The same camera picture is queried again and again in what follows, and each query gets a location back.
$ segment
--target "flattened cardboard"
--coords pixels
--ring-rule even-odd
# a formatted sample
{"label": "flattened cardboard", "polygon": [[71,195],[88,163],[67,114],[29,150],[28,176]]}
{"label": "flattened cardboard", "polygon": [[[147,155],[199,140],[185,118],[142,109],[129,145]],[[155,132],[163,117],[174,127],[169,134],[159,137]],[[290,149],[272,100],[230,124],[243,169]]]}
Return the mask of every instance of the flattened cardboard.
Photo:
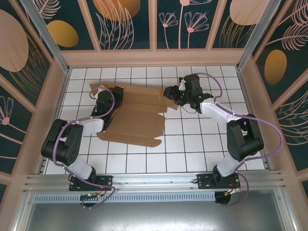
{"label": "flattened cardboard", "polygon": [[156,147],[164,134],[165,117],[158,113],[167,108],[177,110],[177,105],[163,96],[159,88],[147,88],[115,83],[93,83],[91,89],[103,85],[105,88],[123,87],[122,106],[115,110],[114,118],[105,132],[97,133],[101,140]]}

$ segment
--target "black grid line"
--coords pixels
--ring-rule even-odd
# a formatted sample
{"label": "black grid line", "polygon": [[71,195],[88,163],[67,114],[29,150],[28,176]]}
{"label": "black grid line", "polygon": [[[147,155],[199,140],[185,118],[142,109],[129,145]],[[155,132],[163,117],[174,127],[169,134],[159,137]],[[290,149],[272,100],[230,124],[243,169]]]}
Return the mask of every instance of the black grid line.
{"label": "black grid line", "polygon": [[199,126],[200,126],[200,133],[201,133],[201,140],[202,140],[202,148],[203,148],[203,152],[204,152],[204,161],[205,161],[205,168],[207,170],[207,164],[206,164],[206,157],[205,157],[205,150],[204,150],[204,142],[203,142],[203,136],[202,136],[202,128],[201,128],[201,121],[200,121],[200,116],[198,115],[198,120],[199,120]]}
{"label": "black grid line", "polygon": [[186,172],[187,172],[187,160],[186,160],[186,150],[185,150],[185,138],[184,138],[184,127],[183,127],[183,117],[182,117],[182,109],[180,107],[180,114],[181,114],[181,125],[182,125],[182,132],[183,132],[183,146],[184,146],[184,156],[185,156],[185,166],[186,166]]}

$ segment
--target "leaf illustration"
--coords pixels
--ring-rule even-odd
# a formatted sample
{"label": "leaf illustration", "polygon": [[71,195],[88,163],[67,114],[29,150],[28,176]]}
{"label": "leaf illustration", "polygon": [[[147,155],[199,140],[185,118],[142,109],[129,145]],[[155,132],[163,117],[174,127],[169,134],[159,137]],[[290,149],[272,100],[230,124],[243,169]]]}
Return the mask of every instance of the leaf illustration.
{"label": "leaf illustration", "polygon": [[308,23],[308,0],[297,0],[291,14],[292,20],[297,25]]}
{"label": "leaf illustration", "polygon": [[308,41],[308,24],[290,26],[284,33],[283,37],[279,40],[282,41],[282,47],[286,50],[297,50],[305,46]]}
{"label": "leaf illustration", "polygon": [[59,0],[34,0],[42,18],[52,19],[60,9]]}

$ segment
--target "dark green wallpaper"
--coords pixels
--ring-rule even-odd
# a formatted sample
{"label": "dark green wallpaper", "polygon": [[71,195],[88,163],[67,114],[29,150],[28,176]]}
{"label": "dark green wallpaper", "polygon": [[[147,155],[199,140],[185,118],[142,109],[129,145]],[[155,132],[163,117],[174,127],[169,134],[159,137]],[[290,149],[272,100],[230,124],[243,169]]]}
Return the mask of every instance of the dark green wallpaper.
{"label": "dark green wallpaper", "polygon": [[292,2],[256,64],[274,103],[308,68],[308,3]]}
{"label": "dark green wallpaper", "polygon": [[6,190],[6,185],[5,184],[0,184],[0,205],[1,205],[1,201],[3,199],[4,193]]}
{"label": "dark green wallpaper", "polygon": [[0,1],[0,74],[36,105],[50,62],[8,1]]}
{"label": "dark green wallpaper", "polygon": [[308,82],[276,110],[298,171],[308,168]]}
{"label": "dark green wallpaper", "polygon": [[87,0],[102,50],[149,49],[148,0]]}
{"label": "dark green wallpaper", "polygon": [[0,86],[0,171],[11,174],[32,113]]}
{"label": "dark green wallpaper", "polygon": [[158,49],[205,48],[218,1],[195,2],[157,1]]}
{"label": "dark green wallpaper", "polygon": [[213,48],[244,48],[263,12],[262,4],[254,1],[227,0]]}
{"label": "dark green wallpaper", "polygon": [[262,35],[260,41],[257,43],[257,45],[256,45],[256,47],[255,47],[255,49],[254,49],[254,51],[252,52],[252,55],[253,55],[253,56],[256,54],[256,52],[257,52],[257,50],[259,49],[261,43],[263,42],[263,38],[267,35],[267,33],[269,32],[271,26],[272,26],[273,23],[275,22],[275,20],[276,20],[278,14],[279,14],[279,12],[281,11],[283,5],[285,4],[285,1],[286,1],[286,0],[281,0],[281,2],[280,2],[280,4],[279,4],[279,7],[278,7],[278,9],[277,9],[277,11],[276,11],[276,13],[275,13],[274,16],[272,17],[272,19],[271,19],[271,21],[270,21],[268,27],[267,27],[266,30],[264,31],[264,33],[263,33],[263,35]]}

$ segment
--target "purple cable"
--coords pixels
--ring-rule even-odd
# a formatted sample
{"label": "purple cable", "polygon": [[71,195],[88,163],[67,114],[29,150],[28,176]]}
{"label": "purple cable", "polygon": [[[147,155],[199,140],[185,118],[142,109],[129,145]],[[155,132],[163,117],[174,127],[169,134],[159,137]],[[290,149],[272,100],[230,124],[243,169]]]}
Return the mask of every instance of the purple cable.
{"label": "purple cable", "polygon": [[[280,149],[281,149],[282,146],[283,146],[283,134],[282,134],[282,132],[279,130],[279,128],[277,128],[275,125],[273,125],[272,123],[270,123],[270,122],[268,122],[268,121],[266,121],[266,120],[264,120],[264,119],[259,119],[259,118],[255,118],[255,117],[250,117],[250,116],[246,116],[246,115],[244,116],[244,115],[241,115],[241,114],[237,114],[237,113],[234,113],[234,112],[232,112],[232,111],[230,111],[230,110],[228,110],[228,109],[222,107],[222,106],[219,105],[219,104],[217,103],[217,101],[216,101],[216,98],[220,98],[220,97],[222,96],[222,87],[221,87],[220,83],[218,82],[218,80],[215,79],[214,77],[212,77],[211,75],[209,75],[208,73],[196,73],[196,74],[197,74],[197,75],[205,75],[205,76],[208,76],[208,77],[212,78],[213,80],[215,80],[215,82],[218,84],[219,90],[220,90],[220,95],[214,97],[214,103],[215,103],[215,105],[216,105],[217,107],[219,107],[221,110],[223,110],[224,112],[226,112],[226,113],[228,113],[228,114],[230,114],[230,115],[236,116],[236,117],[240,117],[240,118],[243,118],[243,119],[250,119],[250,120],[254,120],[254,121],[257,121],[257,122],[262,122],[262,123],[265,123],[265,124],[267,124],[267,125],[270,125],[270,126],[271,126],[272,128],[274,128],[274,129],[278,132],[278,134],[279,134],[280,143],[279,143],[278,148],[277,148],[274,152],[272,152],[272,153],[270,153],[270,154],[267,154],[267,155],[264,155],[264,156],[249,157],[249,158],[245,159],[244,161],[242,161],[242,162],[235,168],[234,172],[237,172],[237,170],[238,170],[246,161],[249,161],[249,160],[257,160],[257,159],[262,159],[262,158],[271,157],[271,156],[277,154],[277,153],[280,151]],[[222,206],[230,207],[230,206],[240,205],[240,204],[243,203],[243,202],[247,199],[247,197],[248,197],[248,194],[249,194],[248,180],[246,179],[246,177],[245,177],[243,174],[241,174],[241,173],[239,173],[239,172],[237,172],[237,174],[240,175],[240,176],[242,176],[243,179],[246,181],[246,185],[247,185],[246,195],[245,195],[244,199],[241,200],[241,201],[238,202],[238,203],[235,203],[235,204],[232,204],[232,205],[222,205]]]}
{"label": "purple cable", "polygon": [[61,165],[61,164],[58,164],[58,163],[57,163],[57,161],[56,161],[56,151],[57,151],[57,147],[58,147],[60,138],[61,138],[63,132],[65,131],[65,129],[66,129],[69,125],[75,124],[75,123],[79,123],[79,122],[83,122],[83,121],[86,121],[86,120],[89,120],[89,119],[101,118],[101,117],[104,117],[104,116],[108,115],[108,114],[112,111],[112,109],[113,109],[114,106],[115,106],[115,98],[114,98],[114,95],[112,94],[112,92],[111,92],[109,89],[104,88],[104,87],[102,87],[102,86],[99,86],[99,87],[97,87],[97,88],[94,88],[94,89],[91,90],[90,93],[89,93],[90,98],[91,98],[91,99],[95,99],[94,97],[91,96],[91,94],[93,93],[93,91],[98,90],[98,89],[103,89],[103,90],[106,90],[106,91],[108,91],[108,92],[111,93],[112,99],[113,99],[114,101],[113,101],[113,103],[112,103],[111,108],[109,109],[109,111],[106,112],[106,113],[103,114],[103,115],[90,116],[90,117],[87,117],[87,118],[82,118],[82,119],[78,119],[78,120],[73,120],[73,121],[68,122],[67,124],[65,124],[65,125],[63,126],[63,128],[61,129],[61,131],[60,131],[60,133],[59,133],[59,135],[58,135],[58,137],[57,137],[57,139],[56,139],[56,141],[55,141],[55,143],[54,143],[54,148],[53,148],[53,153],[52,153],[52,161],[53,161],[53,163],[54,163],[56,166],[63,167],[68,173],[70,173],[71,175],[73,175],[74,177],[76,177],[77,179],[79,179],[80,181],[82,181],[82,182],[84,182],[84,183],[86,183],[86,184],[88,184],[88,185],[91,185],[91,186],[96,186],[96,187],[100,187],[100,188],[109,188],[109,189],[113,189],[113,191],[112,191],[105,199],[103,199],[103,200],[102,200],[101,202],[99,202],[99,203],[96,203],[94,206],[89,207],[89,209],[98,207],[98,206],[100,206],[101,204],[103,204],[106,200],[109,199],[109,197],[110,197],[112,194],[115,193],[116,188],[113,187],[113,186],[94,184],[94,183],[91,183],[91,182],[88,182],[88,181],[82,179],[80,176],[75,175],[75,173],[71,172],[65,165]]}

